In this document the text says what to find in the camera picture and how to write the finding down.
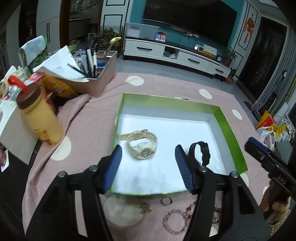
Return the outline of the right hand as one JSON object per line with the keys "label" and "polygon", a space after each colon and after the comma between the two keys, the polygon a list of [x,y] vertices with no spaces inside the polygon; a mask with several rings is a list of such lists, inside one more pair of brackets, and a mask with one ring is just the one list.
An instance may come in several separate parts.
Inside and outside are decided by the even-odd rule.
{"label": "right hand", "polygon": [[268,222],[268,224],[279,222],[285,216],[286,212],[289,211],[291,201],[291,197],[283,200],[272,201],[271,196],[273,194],[273,186],[273,181],[270,180],[269,187],[266,189],[259,205],[262,212],[266,212],[270,208],[276,212],[276,215]]}

